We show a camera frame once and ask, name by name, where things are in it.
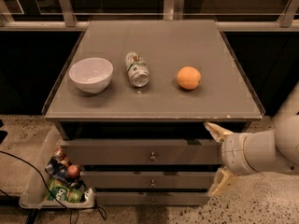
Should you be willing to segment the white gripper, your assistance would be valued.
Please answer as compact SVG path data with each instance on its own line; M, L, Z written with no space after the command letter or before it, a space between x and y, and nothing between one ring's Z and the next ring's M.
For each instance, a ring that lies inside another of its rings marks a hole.
M252 144L254 134L233 133L211 122L205 122L204 126L216 142L222 143L221 159L226 166L218 169L208 190L209 197L216 197L233 187L239 179L238 175L256 173L246 154L246 148Z

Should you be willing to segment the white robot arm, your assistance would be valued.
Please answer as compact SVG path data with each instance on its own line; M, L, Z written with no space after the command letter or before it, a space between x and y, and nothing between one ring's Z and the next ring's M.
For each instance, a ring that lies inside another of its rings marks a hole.
M242 175L276 172L299 173L299 82L273 118L275 129L259 133L233 133L205 122L213 139L221 144L221 160L209 197L222 195Z

